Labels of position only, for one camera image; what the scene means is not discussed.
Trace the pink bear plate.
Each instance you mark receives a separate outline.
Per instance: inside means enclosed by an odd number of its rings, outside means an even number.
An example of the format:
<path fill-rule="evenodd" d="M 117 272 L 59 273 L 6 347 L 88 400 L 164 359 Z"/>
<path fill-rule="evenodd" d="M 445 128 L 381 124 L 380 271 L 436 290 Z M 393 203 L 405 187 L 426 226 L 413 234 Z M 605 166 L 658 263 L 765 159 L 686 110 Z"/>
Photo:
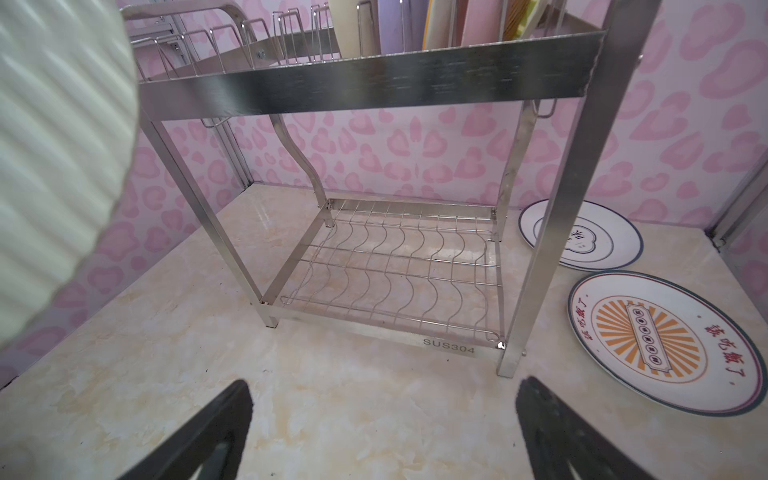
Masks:
<path fill-rule="evenodd" d="M 493 43 L 498 40 L 502 0 L 468 0 L 461 46 Z"/>

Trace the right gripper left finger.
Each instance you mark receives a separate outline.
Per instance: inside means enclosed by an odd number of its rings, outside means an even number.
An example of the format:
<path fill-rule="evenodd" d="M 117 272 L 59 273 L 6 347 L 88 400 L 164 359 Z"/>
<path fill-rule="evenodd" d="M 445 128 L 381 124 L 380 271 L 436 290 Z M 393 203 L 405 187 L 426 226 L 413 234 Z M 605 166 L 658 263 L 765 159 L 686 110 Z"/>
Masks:
<path fill-rule="evenodd" d="M 237 379 L 124 479 L 234 479 L 253 415 L 248 384 Z"/>

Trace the cream plain plate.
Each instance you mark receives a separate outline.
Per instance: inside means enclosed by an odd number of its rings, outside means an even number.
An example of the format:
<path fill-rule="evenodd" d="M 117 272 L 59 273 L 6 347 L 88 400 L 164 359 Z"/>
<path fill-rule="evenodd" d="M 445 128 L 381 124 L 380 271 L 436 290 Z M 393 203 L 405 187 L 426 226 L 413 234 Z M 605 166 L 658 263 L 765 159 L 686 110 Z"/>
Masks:
<path fill-rule="evenodd" d="M 376 0 L 329 0 L 342 59 L 381 54 Z"/>

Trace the white plate orange sunburst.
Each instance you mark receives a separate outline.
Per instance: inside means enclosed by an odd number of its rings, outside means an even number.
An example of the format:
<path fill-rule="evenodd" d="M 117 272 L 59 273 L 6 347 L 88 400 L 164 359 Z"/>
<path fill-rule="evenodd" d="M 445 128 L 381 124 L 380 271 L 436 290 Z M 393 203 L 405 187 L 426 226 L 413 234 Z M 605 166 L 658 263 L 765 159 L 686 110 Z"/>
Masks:
<path fill-rule="evenodd" d="M 574 334 L 592 359 L 636 393 L 709 417 L 748 413 L 767 397 L 756 344 L 721 309 L 657 276 L 607 271 L 568 297 Z"/>

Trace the white plate black rim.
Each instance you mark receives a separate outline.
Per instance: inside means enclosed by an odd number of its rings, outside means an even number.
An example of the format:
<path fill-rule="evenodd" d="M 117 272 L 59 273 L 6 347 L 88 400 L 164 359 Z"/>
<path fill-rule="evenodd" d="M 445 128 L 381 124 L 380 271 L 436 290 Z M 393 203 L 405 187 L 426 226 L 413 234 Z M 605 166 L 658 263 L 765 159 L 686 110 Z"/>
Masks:
<path fill-rule="evenodd" d="M 559 264 L 585 272 L 616 270 L 636 262 L 643 251 L 643 238 L 627 218 L 600 204 L 584 201 Z"/>

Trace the yellow woven plate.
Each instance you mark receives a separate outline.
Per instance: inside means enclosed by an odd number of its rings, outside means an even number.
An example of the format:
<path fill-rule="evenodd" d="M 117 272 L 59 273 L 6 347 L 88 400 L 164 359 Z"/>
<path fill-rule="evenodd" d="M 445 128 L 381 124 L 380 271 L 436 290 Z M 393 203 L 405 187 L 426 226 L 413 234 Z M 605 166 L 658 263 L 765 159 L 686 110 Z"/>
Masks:
<path fill-rule="evenodd" d="M 547 0 L 513 0 L 507 2 L 507 17 L 502 39 L 512 41 L 533 34 L 548 5 Z"/>

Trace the purple shell-shaped plate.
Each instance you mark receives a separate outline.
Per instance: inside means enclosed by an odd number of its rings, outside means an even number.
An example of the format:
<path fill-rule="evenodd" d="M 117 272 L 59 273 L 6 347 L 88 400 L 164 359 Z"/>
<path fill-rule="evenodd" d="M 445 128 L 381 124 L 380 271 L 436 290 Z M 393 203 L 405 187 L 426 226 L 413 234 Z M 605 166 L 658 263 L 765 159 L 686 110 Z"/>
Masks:
<path fill-rule="evenodd" d="M 410 1 L 379 0 L 378 20 L 382 54 L 404 53 L 411 50 Z"/>

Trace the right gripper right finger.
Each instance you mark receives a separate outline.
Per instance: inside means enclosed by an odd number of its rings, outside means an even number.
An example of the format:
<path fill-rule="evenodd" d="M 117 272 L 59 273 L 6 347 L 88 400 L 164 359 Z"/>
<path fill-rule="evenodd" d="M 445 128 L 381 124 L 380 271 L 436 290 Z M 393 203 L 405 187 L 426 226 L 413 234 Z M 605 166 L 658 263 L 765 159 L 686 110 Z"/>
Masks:
<path fill-rule="evenodd" d="M 515 406 L 536 479 L 651 477 L 536 377 L 522 380 Z"/>

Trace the white star cartoon plate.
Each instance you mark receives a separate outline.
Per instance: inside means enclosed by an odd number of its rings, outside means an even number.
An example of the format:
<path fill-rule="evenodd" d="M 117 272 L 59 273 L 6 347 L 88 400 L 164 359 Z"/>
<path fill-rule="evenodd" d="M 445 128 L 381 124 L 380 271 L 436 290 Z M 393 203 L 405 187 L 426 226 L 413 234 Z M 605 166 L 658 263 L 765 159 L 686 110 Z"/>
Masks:
<path fill-rule="evenodd" d="M 430 0 L 428 2 L 422 49 L 447 48 L 452 28 L 453 0 Z"/>

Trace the orange woven plate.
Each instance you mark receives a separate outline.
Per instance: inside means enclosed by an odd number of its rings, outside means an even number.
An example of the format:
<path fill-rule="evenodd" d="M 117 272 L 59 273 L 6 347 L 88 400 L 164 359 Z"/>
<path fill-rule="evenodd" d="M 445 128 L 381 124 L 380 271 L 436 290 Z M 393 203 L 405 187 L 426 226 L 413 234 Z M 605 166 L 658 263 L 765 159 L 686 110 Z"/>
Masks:
<path fill-rule="evenodd" d="M 137 70 L 112 1 L 1 5 L 1 341 L 95 249 L 138 136 Z"/>

